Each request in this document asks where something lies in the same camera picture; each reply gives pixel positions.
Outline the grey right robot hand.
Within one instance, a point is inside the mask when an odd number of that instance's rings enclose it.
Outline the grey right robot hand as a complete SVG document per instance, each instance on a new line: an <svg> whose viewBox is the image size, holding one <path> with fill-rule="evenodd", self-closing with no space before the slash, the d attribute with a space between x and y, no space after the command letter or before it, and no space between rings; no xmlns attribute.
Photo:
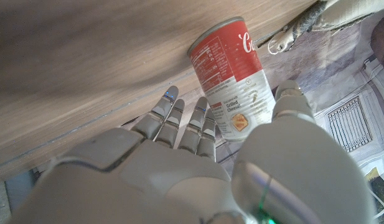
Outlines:
<svg viewBox="0 0 384 224"><path fill-rule="evenodd" d="M113 128L59 157L11 223L374 223L355 161L316 124L293 80L272 120L241 145L233 170L215 162L210 113L174 148L184 102L165 94L131 129Z"/></svg>

